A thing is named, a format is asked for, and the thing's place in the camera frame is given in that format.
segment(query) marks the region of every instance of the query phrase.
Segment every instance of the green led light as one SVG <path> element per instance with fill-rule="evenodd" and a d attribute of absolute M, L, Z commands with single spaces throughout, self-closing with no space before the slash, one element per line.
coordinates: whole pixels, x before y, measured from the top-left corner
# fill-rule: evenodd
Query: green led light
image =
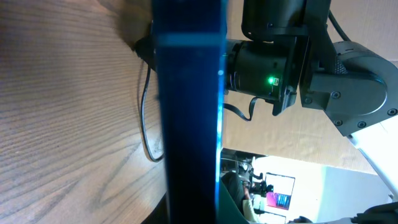
<path fill-rule="evenodd" d="M 275 78 L 274 78 L 274 77 L 269 77 L 269 78 L 268 78 L 268 83 L 269 83 L 269 84 L 272 85 L 272 84 L 274 84 L 274 82 L 275 82 Z"/>

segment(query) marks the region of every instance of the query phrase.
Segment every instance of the white wall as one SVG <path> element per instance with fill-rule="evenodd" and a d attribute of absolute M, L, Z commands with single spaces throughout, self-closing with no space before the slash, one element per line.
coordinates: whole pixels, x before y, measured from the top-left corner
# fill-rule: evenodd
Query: white wall
<path fill-rule="evenodd" d="M 387 203 L 389 190 L 376 175 L 269 156 L 256 159 L 254 171 L 295 177 L 288 211 L 268 207 L 287 221 L 305 216 L 313 222 L 352 217 L 374 205 Z"/>

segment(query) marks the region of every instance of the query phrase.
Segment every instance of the wood grain surface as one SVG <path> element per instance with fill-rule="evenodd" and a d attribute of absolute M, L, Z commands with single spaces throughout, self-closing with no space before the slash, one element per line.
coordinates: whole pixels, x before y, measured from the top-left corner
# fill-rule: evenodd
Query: wood grain surface
<path fill-rule="evenodd" d="M 146 158 L 138 116 L 147 67 L 123 41 L 143 35 L 148 7 L 0 2 L 0 223 L 140 223 L 157 205 L 164 165 Z M 155 86 L 153 75 L 156 154 Z"/>

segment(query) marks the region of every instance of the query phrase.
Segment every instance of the black cable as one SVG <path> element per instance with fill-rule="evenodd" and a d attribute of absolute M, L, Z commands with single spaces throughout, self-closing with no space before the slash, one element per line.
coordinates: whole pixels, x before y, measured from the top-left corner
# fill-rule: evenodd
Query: black cable
<path fill-rule="evenodd" d="M 237 107 L 228 104 L 228 103 L 224 103 L 224 108 L 227 110 L 230 110 L 232 112 L 234 112 L 236 115 L 238 115 L 240 118 L 242 118 L 245 121 L 251 121 L 252 117 L 253 117 L 253 111 L 254 111 L 254 106 L 256 105 L 256 101 L 257 99 L 260 99 L 258 97 L 254 97 L 249 104 L 249 118 L 246 118 L 244 116 L 244 114 L 242 113 L 242 111 L 240 111 Z"/>
<path fill-rule="evenodd" d="M 147 139 L 147 130 L 145 129 L 145 117 L 144 117 L 144 110 L 145 110 L 145 98 L 147 96 L 147 91 L 148 91 L 148 85 L 149 85 L 149 78 L 150 78 L 150 66 L 148 65 L 148 71 L 147 71 L 147 78 L 145 80 L 145 85 L 144 85 L 144 91 L 142 92 L 142 98 L 141 98 L 141 131 L 142 131 L 142 138 L 144 142 L 144 147 L 146 151 L 148 152 L 149 159 L 153 162 L 159 162 L 163 159 L 164 153 L 159 156 L 158 158 L 154 158 L 152 155 L 150 149 L 149 149 L 149 144 L 148 144 L 148 139 Z"/>
<path fill-rule="evenodd" d="M 333 13 L 331 13 L 331 10 L 329 10 L 329 19 L 333 27 L 335 27 L 337 33 L 340 35 L 340 37 L 343 39 L 343 41 L 351 41 L 346 33 L 344 33 L 343 29 L 340 27 L 338 24 L 336 18 L 334 17 Z"/>

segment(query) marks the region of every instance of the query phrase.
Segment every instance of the blue vertical bar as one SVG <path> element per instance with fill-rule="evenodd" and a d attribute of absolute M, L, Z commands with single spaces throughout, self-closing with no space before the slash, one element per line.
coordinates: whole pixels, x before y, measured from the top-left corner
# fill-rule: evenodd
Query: blue vertical bar
<path fill-rule="evenodd" d="M 226 1 L 153 0 L 171 223 L 216 223 Z"/>

